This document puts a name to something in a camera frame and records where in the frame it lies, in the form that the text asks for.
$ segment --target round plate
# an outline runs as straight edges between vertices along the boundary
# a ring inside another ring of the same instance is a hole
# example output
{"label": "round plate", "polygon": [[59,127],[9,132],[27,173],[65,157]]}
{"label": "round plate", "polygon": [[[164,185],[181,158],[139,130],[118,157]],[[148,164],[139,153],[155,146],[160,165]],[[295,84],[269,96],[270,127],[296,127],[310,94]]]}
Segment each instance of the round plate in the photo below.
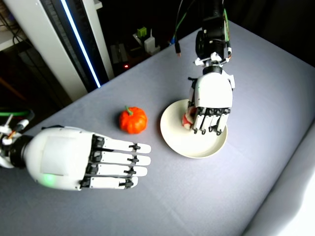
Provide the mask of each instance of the round plate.
{"label": "round plate", "polygon": [[161,132],[166,143],[178,154],[190,158],[206,158],[217,153],[225,144],[227,126],[221,135],[206,132],[202,135],[182,126],[182,117],[187,109],[188,99],[171,104],[161,118]]}

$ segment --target robotic arm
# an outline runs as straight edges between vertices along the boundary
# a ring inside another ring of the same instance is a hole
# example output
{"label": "robotic arm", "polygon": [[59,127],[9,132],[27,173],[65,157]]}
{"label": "robotic arm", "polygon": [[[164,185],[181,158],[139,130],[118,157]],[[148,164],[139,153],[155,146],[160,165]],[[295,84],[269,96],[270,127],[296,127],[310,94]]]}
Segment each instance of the robotic arm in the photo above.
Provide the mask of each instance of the robotic arm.
{"label": "robotic arm", "polygon": [[234,76],[223,70],[232,57],[226,11],[221,0],[199,1],[202,12],[202,30],[196,37],[195,65],[202,66],[203,75],[189,78],[189,104],[183,116],[183,126],[196,134],[225,129],[231,111],[235,88]]}
{"label": "robotic arm", "polygon": [[35,137],[0,126],[0,166],[26,167],[35,182],[63,190],[133,188],[147,174],[151,147],[74,127],[54,126]]}

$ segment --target orange pumpkin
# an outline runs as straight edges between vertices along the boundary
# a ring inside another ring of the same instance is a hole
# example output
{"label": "orange pumpkin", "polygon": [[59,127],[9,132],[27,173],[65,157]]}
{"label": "orange pumpkin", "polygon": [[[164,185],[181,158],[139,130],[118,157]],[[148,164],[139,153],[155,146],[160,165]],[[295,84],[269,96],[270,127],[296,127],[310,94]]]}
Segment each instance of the orange pumpkin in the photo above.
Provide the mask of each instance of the orange pumpkin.
{"label": "orange pumpkin", "polygon": [[139,134],[147,127],[147,116],[137,107],[127,107],[120,115],[120,128],[129,134]]}

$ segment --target led light strip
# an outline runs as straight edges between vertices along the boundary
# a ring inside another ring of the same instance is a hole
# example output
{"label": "led light strip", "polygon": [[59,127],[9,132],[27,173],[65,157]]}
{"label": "led light strip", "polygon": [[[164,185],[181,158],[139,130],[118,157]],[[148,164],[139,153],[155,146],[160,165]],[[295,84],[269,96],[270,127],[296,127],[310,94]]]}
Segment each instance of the led light strip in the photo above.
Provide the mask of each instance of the led light strip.
{"label": "led light strip", "polygon": [[73,32],[74,32],[74,34],[75,34],[75,37],[76,37],[77,40],[78,40],[78,43],[79,43],[79,45],[80,45],[80,48],[81,48],[81,50],[82,50],[82,52],[83,52],[83,55],[84,55],[84,57],[85,57],[85,60],[87,61],[88,65],[89,65],[89,68],[90,68],[90,70],[91,70],[91,72],[92,72],[92,75],[93,75],[93,77],[94,77],[94,80],[95,80],[95,82],[96,82],[96,85],[97,85],[98,88],[100,88],[99,81],[98,81],[97,76],[96,76],[96,74],[95,74],[95,72],[94,72],[93,66],[92,66],[91,61],[90,61],[90,59],[89,59],[89,56],[88,56],[88,54],[87,54],[87,52],[86,52],[86,50],[85,50],[85,48],[84,48],[84,45],[83,45],[82,40],[81,40],[81,37],[80,37],[79,32],[78,32],[78,30],[77,30],[77,27],[75,26],[75,23],[74,23],[74,21],[73,21],[73,18],[72,18],[72,16],[71,16],[70,11],[69,11],[68,5],[67,5],[67,3],[65,2],[65,0],[61,0],[61,3],[62,3],[62,5],[63,5],[64,11],[65,11],[65,13],[66,13],[66,15],[67,15],[67,17],[68,17],[68,19],[69,19],[69,22],[70,22],[70,24],[71,24],[72,30],[73,30]]}

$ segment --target gray tablecloth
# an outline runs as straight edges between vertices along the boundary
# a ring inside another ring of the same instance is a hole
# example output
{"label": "gray tablecloth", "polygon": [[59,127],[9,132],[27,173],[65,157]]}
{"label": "gray tablecloth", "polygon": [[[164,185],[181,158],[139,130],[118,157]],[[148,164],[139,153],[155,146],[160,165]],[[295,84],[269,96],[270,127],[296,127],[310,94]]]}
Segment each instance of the gray tablecloth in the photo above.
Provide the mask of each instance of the gray tablecloth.
{"label": "gray tablecloth", "polygon": [[[1,235],[234,236],[242,233],[310,126],[315,114],[315,69],[230,24],[233,59],[225,66],[236,89],[224,148],[194,160],[164,142],[159,119],[188,97],[196,32],[137,65],[42,126],[77,126],[115,139],[148,143],[148,175],[130,190],[67,192],[39,186],[26,170],[0,169]],[[140,135],[118,128],[124,105],[143,108],[149,124]]]}

